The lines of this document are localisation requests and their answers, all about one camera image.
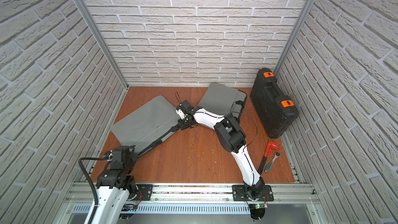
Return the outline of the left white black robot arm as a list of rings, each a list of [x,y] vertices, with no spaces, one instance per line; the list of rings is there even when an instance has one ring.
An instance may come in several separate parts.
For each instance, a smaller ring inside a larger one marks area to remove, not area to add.
[[[86,224],[115,224],[119,219],[127,199],[137,194],[137,186],[133,171],[138,159],[134,146],[119,146],[104,154],[102,158],[80,158],[78,164],[86,177],[92,190],[94,200],[90,207]],[[83,166],[84,160],[106,160],[103,172],[94,184]]]

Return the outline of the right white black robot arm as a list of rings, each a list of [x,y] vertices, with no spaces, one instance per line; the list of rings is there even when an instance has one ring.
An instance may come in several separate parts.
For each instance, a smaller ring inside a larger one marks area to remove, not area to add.
[[[262,196],[265,183],[250,158],[246,134],[237,119],[231,113],[222,116],[199,106],[193,107],[188,101],[180,103],[176,107],[176,113],[180,117],[178,123],[182,130],[201,124],[215,131],[221,146],[232,154],[242,173],[246,197],[258,200]]]

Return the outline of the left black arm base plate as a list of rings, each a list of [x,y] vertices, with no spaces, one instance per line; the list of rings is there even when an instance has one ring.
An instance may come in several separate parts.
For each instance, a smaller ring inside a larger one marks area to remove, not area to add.
[[[137,184],[136,195],[133,198],[133,201],[149,201],[153,191],[153,184]]]

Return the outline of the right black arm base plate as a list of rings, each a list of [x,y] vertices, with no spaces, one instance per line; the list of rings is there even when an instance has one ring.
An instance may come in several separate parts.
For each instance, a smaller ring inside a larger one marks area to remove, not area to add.
[[[248,198],[247,196],[247,190],[245,189],[244,185],[232,185],[232,196],[233,196],[233,201],[234,202],[244,202],[244,201],[253,201]],[[266,201],[266,202],[273,202],[274,201],[274,195],[272,192],[272,188],[270,185],[265,185],[264,188],[262,189],[260,193],[260,199],[257,199],[256,201]]]

